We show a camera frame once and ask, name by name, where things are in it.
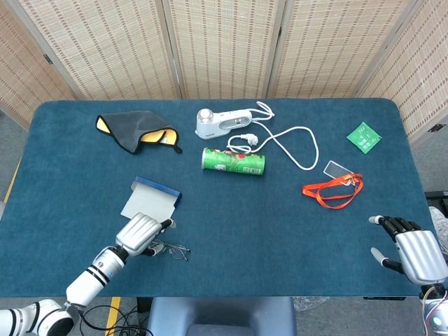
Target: eyeglasses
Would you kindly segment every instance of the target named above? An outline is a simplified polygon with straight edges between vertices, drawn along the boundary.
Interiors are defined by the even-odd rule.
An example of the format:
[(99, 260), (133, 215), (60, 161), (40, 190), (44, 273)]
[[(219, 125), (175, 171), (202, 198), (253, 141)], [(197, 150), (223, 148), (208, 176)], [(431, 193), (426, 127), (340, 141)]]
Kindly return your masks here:
[(154, 239), (149, 246), (150, 249), (154, 249), (156, 251), (160, 251), (159, 253), (163, 253), (168, 250), (171, 257), (176, 260), (184, 260), (188, 261), (187, 253), (190, 252), (190, 249), (180, 244), (171, 244), (165, 241)]

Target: orange lanyard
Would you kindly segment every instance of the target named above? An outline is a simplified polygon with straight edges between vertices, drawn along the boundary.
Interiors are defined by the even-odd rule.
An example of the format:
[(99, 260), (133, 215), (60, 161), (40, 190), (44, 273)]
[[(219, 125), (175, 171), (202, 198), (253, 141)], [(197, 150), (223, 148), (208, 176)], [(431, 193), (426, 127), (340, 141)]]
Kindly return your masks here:
[[(341, 182), (347, 182), (350, 180), (352, 180), (355, 183), (355, 190), (353, 191), (353, 193), (348, 195), (337, 195), (329, 197), (321, 196), (322, 189), (340, 186)], [(302, 194), (315, 198), (322, 207), (338, 210), (349, 205), (350, 202), (353, 200), (353, 198), (357, 196), (357, 194), (361, 191), (362, 188), (363, 188), (363, 176), (361, 174), (347, 174), (338, 178), (334, 178), (329, 182), (304, 185), (302, 187)], [(348, 200), (336, 206), (330, 206), (325, 202), (326, 200), (343, 200), (344, 198), (348, 198)]]

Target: green can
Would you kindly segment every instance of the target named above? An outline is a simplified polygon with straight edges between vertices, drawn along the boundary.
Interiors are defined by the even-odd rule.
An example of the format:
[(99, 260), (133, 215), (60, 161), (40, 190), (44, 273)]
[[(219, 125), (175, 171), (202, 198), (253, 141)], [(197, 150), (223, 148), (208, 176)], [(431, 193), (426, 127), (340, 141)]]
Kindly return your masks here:
[(202, 168), (221, 170), (223, 172), (263, 175), (265, 156), (204, 148), (202, 152)]

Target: blue tablecloth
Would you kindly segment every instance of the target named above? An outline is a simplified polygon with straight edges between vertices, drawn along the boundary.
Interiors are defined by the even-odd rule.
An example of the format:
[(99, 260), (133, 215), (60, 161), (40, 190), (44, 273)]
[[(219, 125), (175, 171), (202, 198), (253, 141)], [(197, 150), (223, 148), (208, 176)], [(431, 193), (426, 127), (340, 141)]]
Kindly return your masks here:
[[(404, 276), (379, 266), (377, 247), (397, 257), (377, 214), (431, 228), (431, 217), (396, 105), (385, 99), (266, 99), (280, 132), (310, 127), (321, 156), (298, 169), (273, 142), (263, 176), (201, 169), (204, 147), (224, 149), (227, 136), (195, 135), (199, 109), (256, 108), (256, 101), (54, 101), (35, 113), (15, 185), (0, 222), (0, 297), (60, 296), (128, 221), (120, 211), (137, 175), (180, 190), (162, 238), (191, 248), (188, 262), (168, 253), (135, 257), (101, 292), (121, 296), (415, 295)], [(177, 154), (142, 146), (132, 155), (95, 129), (97, 115), (148, 109), (179, 132)], [(362, 121), (382, 136), (364, 155), (346, 136)], [(267, 135), (258, 125), (231, 135)], [(303, 165), (314, 160), (306, 132), (280, 139)], [(364, 176), (364, 189), (342, 210), (301, 195), (327, 181), (334, 160)]]

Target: chips can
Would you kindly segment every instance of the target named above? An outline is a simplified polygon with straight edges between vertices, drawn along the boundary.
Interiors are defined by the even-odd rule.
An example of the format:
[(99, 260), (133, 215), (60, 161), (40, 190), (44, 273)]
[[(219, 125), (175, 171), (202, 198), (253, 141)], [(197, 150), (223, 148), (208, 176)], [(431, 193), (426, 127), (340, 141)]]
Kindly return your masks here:
[(265, 156), (204, 148), (202, 152), (202, 168), (221, 170), (223, 172), (263, 175)]

